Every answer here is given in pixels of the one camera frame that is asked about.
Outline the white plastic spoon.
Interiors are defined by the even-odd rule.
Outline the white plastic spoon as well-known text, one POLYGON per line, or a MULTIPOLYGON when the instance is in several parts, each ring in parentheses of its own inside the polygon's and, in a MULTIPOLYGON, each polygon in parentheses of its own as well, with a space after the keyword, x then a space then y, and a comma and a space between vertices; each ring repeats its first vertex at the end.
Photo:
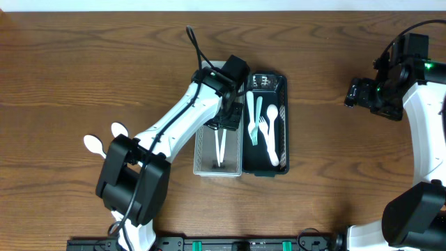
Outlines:
POLYGON ((226 148, 226 133, 227 133, 227 130, 223 129, 222 142, 220 145, 220 164, 222 164, 224 162, 224 154, 225 154, 225 148, 226 148))
POLYGON ((128 129, 119 122, 113 122, 111 124, 111 133, 114 137, 118 137, 119 135, 129 136, 128 129))
POLYGON ((217 156, 217 166, 220 168, 220 143, 219 143, 219 133, 218 130, 214 130, 215 135, 215 149, 216 149, 216 156, 217 156))
POLYGON ((85 135, 84 138, 85 147, 92 153, 100 155, 102 158, 106 158, 101 140, 95 135, 85 135))

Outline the mint green plastic fork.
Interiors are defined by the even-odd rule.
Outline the mint green plastic fork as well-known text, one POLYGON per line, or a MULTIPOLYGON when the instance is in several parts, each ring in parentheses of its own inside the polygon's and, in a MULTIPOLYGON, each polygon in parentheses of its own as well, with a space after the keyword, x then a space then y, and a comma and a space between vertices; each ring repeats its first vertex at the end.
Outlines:
POLYGON ((252 145, 256 146, 258 144, 258 130, 259 130, 259 119, 261 116, 261 107, 263 103, 263 97, 259 96, 256 99, 255 117, 254 117, 254 129, 252 131, 252 145))

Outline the pink plastic spoon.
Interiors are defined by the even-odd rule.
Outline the pink plastic spoon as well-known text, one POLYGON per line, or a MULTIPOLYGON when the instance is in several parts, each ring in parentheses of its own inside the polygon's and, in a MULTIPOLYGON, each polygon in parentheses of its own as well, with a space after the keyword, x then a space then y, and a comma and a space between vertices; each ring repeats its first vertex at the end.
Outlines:
POLYGON ((274 104, 269 105, 266 114, 269 120, 268 149, 269 151, 275 151, 275 119, 278 116, 277 106, 274 104))

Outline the white plastic fork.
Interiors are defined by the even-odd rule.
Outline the white plastic fork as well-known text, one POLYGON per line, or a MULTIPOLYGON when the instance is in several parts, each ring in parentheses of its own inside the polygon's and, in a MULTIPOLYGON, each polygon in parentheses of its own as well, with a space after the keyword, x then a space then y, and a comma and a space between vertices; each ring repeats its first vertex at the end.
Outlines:
POLYGON ((262 116, 260 116, 260 118, 259 118, 259 128, 260 128, 261 133, 264 136, 264 140, 265 140, 265 143, 267 146, 267 152, 268 152, 268 155, 270 158, 270 162, 274 167, 276 167, 279 165, 279 159, 277 157, 277 154, 275 153, 275 150, 270 147, 269 134, 268 134, 268 129, 269 129, 268 123, 262 116))

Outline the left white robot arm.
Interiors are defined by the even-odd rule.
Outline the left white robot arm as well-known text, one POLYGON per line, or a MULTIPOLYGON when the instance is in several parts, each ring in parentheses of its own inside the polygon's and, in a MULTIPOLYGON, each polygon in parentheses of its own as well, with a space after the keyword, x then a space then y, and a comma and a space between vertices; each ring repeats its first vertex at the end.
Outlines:
POLYGON ((166 196, 171 164, 202 126, 236 130, 227 120, 240 109, 236 97, 249 69, 205 67, 196 71, 184 96, 154 125, 133 138, 118 134, 109 148, 95 189, 116 218, 111 236, 124 250, 150 250, 153 218, 166 196))

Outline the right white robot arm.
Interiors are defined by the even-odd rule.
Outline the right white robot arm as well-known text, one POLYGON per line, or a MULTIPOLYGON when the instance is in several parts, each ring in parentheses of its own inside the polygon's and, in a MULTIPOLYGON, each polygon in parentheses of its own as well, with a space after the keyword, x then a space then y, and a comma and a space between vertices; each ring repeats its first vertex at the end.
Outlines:
POLYGON ((355 78, 345 106, 359 105, 393 121, 407 116, 413 145, 411 189, 380 220, 353 225, 345 250, 445 249, 445 64, 414 53, 374 63, 375 79, 355 78))

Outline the clear plastic mesh basket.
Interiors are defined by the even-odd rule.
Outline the clear plastic mesh basket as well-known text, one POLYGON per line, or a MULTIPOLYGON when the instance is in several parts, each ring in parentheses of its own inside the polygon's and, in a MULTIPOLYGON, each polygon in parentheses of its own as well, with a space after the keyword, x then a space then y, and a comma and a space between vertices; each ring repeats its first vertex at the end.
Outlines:
MULTIPOLYGON (((236 84, 226 77, 221 71, 225 62, 214 61, 216 69, 210 69, 208 81, 217 88, 217 93, 222 95, 222 104, 217 114, 224 110, 229 111, 233 102, 243 104, 243 98, 238 95, 236 84)), ((219 129, 219 143, 222 142, 222 131, 219 129)), ((227 130, 224 162, 217 166, 214 130, 203 125, 196 132, 194 147, 194 169, 196 175, 203 177, 237 177, 242 172, 242 142, 243 142, 243 113, 237 131, 227 130)))

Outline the dark green mesh basket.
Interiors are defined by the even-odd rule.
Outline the dark green mesh basket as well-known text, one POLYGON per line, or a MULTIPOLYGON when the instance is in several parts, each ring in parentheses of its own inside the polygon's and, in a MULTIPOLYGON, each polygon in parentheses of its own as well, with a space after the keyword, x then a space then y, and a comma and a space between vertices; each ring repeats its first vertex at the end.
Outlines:
POLYGON ((278 164, 271 163, 267 152, 266 136, 258 133, 257 145, 253 145, 248 125, 250 122, 248 102, 244 104, 244 136, 243 136, 243 161, 242 168, 246 173, 256 176, 271 176, 287 174, 289 172, 289 125, 288 125, 288 96, 286 77, 279 73, 259 71, 249 75, 243 88, 251 91, 253 98, 262 98, 260 116, 269 122, 267 108, 275 105, 278 113, 274 120, 275 153, 278 164))

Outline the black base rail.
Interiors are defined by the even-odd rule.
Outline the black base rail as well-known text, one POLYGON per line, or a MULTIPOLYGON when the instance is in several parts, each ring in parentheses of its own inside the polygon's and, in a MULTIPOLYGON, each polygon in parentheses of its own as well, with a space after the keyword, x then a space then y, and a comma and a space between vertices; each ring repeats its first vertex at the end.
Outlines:
MULTIPOLYGON (((67 251, 124 250, 117 237, 72 238, 67 251)), ((149 248, 152 251, 330 251, 346 250, 346 239, 320 232, 307 232, 295 238, 183 238, 157 237, 149 248)))

